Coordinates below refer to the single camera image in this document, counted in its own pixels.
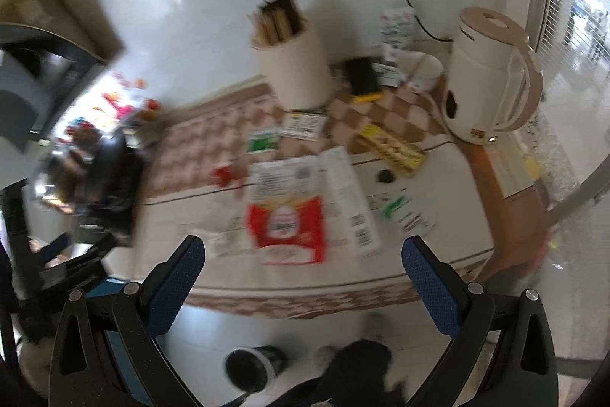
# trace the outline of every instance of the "chopsticks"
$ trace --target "chopsticks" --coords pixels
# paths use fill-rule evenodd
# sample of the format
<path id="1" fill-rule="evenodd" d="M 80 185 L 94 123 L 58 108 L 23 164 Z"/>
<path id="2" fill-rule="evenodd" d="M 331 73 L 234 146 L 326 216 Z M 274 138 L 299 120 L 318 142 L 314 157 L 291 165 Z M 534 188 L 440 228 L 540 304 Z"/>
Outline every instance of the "chopsticks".
<path id="1" fill-rule="evenodd" d="M 252 45 L 255 48 L 287 42 L 303 30 L 303 17 L 295 0 L 265 2 L 248 18 L 254 27 Z"/>

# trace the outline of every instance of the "red package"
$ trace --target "red package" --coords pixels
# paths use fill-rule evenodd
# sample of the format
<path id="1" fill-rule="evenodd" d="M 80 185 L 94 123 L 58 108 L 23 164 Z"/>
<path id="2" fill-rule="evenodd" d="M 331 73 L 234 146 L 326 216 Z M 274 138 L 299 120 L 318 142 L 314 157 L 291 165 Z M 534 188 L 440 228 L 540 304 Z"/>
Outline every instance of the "red package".
<path id="1" fill-rule="evenodd" d="M 318 158 L 255 166 L 248 227 L 264 264 L 322 262 L 326 254 Z"/>

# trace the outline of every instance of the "electric kettle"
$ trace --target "electric kettle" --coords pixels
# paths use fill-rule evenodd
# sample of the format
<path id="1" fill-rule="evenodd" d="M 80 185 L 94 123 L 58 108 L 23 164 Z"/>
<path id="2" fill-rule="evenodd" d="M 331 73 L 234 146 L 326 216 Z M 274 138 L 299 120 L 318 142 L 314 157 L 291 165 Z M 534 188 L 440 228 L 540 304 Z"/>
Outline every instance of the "electric kettle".
<path id="1" fill-rule="evenodd" d="M 442 101 L 443 120 L 459 138 L 494 142 L 523 126 L 542 96 L 542 67 L 525 30 L 484 8 L 460 13 Z"/>

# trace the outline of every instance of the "black cup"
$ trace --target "black cup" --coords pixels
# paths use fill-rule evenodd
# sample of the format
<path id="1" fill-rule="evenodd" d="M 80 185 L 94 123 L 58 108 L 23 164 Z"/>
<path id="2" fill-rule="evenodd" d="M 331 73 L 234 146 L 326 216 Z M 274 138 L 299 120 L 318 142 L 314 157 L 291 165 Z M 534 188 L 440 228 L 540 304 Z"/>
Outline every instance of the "black cup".
<path id="1" fill-rule="evenodd" d="M 263 391 L 286 369 L 286 356 L 271 345 L 239 347 L 225 359 L 225 372 L 235 388 L 248 394 Z"/>

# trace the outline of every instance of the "cup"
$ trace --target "cup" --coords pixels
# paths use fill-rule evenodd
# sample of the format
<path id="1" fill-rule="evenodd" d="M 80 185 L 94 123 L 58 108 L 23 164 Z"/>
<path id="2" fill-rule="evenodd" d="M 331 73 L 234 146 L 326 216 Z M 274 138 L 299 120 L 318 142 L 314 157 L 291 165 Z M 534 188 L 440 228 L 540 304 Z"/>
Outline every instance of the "cup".
<path id="1" fill-rule="evenodd" d="M 286 365 L 286 356 L 275 346 L 240 346 L 225 358 L 225 374 L 235 388 L 254 394 L 269 388 Z"/>
<path id="2" fill-rule="evenodd" d="M 318 109 L 337 90 L 322 42 L 310 22 L 303 30 L 269 47 L 254 47 L 260 71 L 286 111 Z"/>

